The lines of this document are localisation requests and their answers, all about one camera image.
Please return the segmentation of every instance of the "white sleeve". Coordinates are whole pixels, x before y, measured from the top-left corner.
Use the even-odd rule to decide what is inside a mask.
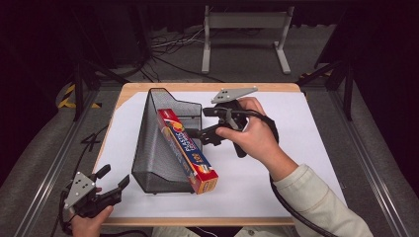
[[[334,235],[373,236],[367,223],[339,200],[308,166],[300,165],[274,185],[297,212]],[[320,236],[298,220],[294,219],[294,223],[300,236]]]

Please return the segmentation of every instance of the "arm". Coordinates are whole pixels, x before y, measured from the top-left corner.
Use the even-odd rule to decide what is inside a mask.
[[[245,110],[265,115],[255,98],[242,98],[239,102]],[[237,143],[259,160],[268,169],[279,193],[311,222],[338,236],[372,236],[365,221],[348,209],[311,169],[298,166],[278,145],[269,127],[258,118],[249,118],[249,124],[242,132],[220,127],[216,133]],[[297,220],[295,227],[302,236],[318,236]]]

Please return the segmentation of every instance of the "white metal frame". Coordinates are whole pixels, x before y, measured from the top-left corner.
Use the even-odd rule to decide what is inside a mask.
[[[293,18],[293,7],[289,7],[287,12],[257,12],[257,13],[240,13],[240,12],[211,12],[210,7],[206,6],[205,12],[205,34],[206,40],[204,45],[203,56],[203,73],[210,72],[210,29],[226,29],[226,28],[271,28],[281,29],[281,39],[274,41],[275,51],[280,60],[283,72],[290,74],[290,66],[284,54],[284,43]]]

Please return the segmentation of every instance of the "mesh desk organizer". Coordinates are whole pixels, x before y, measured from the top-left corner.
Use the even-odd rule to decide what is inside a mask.
[[[172,109],[185,128],[202,129],[202,105],[177,101],[166,89],[148,91],[131,173],[147,194],[193,193],[175,153],[161,134],[157,110]],[[198,139],[195,143],[202,149]]]

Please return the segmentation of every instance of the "tripod leg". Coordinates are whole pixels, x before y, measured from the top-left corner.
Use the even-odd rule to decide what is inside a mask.
[[[348,120],[352,120],[351,117],[351,103],[352,103],[352,89],[353,89],[353,69],[351,65],[348,65],[347,68],[347,75],[346,75],[346,81],[345,81],[345,94],[343,98],[343,111],[346,115],[346,118]]]
[[[115,81],[117,81],[121,84],[125,84],[125,83],[129,82],[124,77],[121,77],[121,76],[117,75],[116,73],[109,70],[108,68],[102,67],[102,66],[100,66],[100,65],[98,65],[94,62],[88,61],[88,60],[83,60],[83,62],[86,63],[92,69],[102,72],[104,75],[110,77],[111,79],[113,79],[113,80],[115,80]]]
[[[74,120],[77,121],[80,115],[83,113],[83,80],[81,78],[81,70],[80,70],[80,63],[77,63],[74,66],[74,83],[75,83],[75,91],[76,91],[76,115],[74,116]]]
[[[324,86],[328,91],[336,91],[346,77],[347,63],[341,63],[333,71]]]
[[[316,79],[317,77],[319,77],[319,76],[323,75],[324,73],[326,73],[326,72],[328,72],[328,71],[330,71],[330,70],[332,70],[332,69],[335,69],[335,68],[339,67],[339,65],[341,65],[341,64],[342,64],[342,62],[341,62],[341,61],[336,61],[336,62],[333,62],[333,63],[327,64],[327,65],[325,65],[324,67],[322,67],[322,68],[320,68],[320,69],[318,69],[318,70],[314,71],[314,72],[313,72],[313,73],[311,73],[310,75],[308,75],[308,76],[306,76],[306,77],[304,77],[304,78],[299,79],[299,80],[296,82],[296,84],[297,84],[298,86],[303,86],[303,85],[305,85],[306,83],[308,83],[308,82],[310,82],[310,81],[312,81],[312,80]]]

